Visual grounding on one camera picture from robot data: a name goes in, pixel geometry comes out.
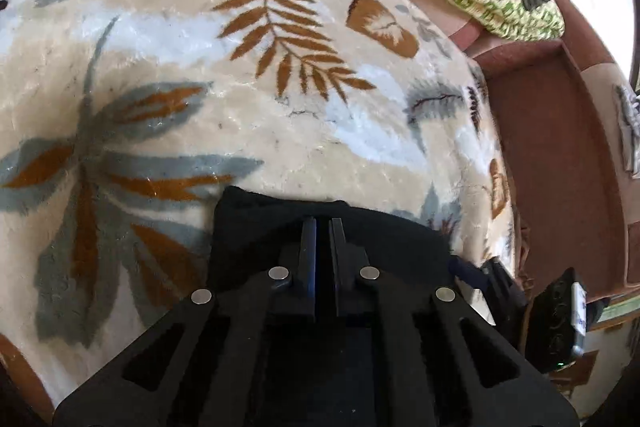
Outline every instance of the metal pin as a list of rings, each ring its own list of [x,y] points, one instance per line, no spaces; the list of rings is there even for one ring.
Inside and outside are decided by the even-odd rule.
[[[374,281],[380,277],[380,270],[375,266],[365,266],[360,268],[360,277],[367,281]]]
[[[271,277],[274,281],[282,281],[289,277],[289,270],[287,270],[284,266],[274,266],[269,270],[269,277]]]
[[[191,294],[191,301],[194,304],[206,304],[211,300],[211,292],[206,288],[200,288]]]
[[[456,293],[446,286],[441,286],[436,290],[436,297],[443,302],[451,302],[456,298]]]

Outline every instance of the sticker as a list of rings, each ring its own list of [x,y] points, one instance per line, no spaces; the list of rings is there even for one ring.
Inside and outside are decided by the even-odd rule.
[[[581,335],[587,333],[587,292],[580,283],[574,282],[571,286],[572,306],[571,325]]]

